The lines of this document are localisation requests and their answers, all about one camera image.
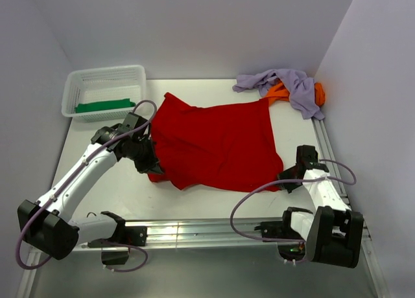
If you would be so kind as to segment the red t-shirt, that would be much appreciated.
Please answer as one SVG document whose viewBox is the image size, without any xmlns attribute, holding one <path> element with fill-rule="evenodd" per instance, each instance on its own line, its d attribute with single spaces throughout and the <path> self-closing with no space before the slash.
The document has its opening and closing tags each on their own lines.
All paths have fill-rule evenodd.
<svg viewBox="0 0 415 298">
<path fill-rule="evenodd" d="M 267 99 L 199 108 L 166 93 L 151 125 L 163 170 L 153 183 L 251 192 L 284 170 Z"/>
</svg>

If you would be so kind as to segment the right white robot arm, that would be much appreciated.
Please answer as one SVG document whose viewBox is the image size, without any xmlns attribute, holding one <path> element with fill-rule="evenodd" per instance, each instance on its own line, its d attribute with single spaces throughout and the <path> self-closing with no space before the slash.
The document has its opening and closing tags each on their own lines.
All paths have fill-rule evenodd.
<svg viewBox="0 0 415 298">
<path fill-rule="evenodd" d="M 261 222 L 256 231 L 269 238 L 299 240 L 297 246 L 279 245 L 284 262 L 295 264 L 302 260 L 355 268 L 359 261 L 364 218 L 344 203 L 330 179 L 327 166 L 320 163 L 297 164 L 278 175 L 278 179 L 318 179 L 312 183 L 283 183 L 280 187 L 291 193 L 304 187 L 315 211 L 289 207 L 280 221 Z"/>
</svg>

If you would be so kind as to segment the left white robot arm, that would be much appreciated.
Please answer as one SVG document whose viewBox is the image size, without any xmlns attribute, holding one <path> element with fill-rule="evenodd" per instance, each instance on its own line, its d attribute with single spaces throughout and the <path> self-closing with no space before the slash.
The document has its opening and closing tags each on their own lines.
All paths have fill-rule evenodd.
<svg viewBox="0 0 415 298">
<path fill-rule="evenodd" d="M 123 158 L 132 160 L 141 174 L 162 172 L 149 125 L 131 129 L 116 124 L 99 129 L 76 165 L 51 190 L 18 207 L 19 241 L 56 260 L 87 242 L 122 244 L 126 239 L 124 218 L 104 211 L 96 217 L 74 220 L 73 214 L 96 182 Z"/>
</svg>

